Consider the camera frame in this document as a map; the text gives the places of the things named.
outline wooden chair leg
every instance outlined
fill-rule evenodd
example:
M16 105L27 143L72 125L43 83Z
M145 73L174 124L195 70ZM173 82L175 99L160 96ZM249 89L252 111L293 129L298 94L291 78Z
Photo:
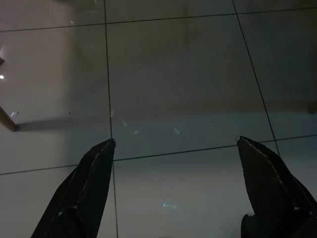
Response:
M10 131L16 131L18 127L11 120L11 118L5 113L5 111L0 107L0 123L4 125Z

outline paper scrap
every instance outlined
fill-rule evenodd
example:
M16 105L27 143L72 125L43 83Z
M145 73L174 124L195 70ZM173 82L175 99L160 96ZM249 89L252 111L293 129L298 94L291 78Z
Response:
M12 113L10 114L10 117L14 117L15 115L18 115L18 114L19 114L18 111L12 112Z
M124 119L121 120L121 124L122 124L124 127L127 127L127 126L128 126L128 123L127 123Z
M112 118L114 116L115 110L111 110L110 117Z
M181 134L182 134L176 127L174 128L174 132L175 132L176 134L178 134L178 135L181 135Z

